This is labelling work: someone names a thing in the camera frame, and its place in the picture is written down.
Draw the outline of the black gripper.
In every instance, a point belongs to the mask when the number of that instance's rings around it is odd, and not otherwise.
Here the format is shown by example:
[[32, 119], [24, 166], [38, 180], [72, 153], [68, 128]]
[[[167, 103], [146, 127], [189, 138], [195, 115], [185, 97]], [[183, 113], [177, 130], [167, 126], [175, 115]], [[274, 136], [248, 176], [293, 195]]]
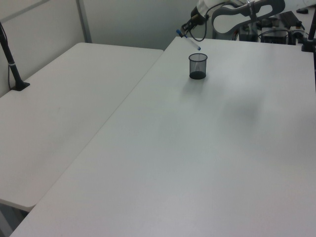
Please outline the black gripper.
[[190, 35], [192, 38], [194, 38], [193, 30], [197, 25], [204, 25], [206, 18], [206, 8], [198, 7], [196, 6], [191, 11], [191, 18], [190, 21], [182, 25], [182, 31], [185, 31], [185, 35]]

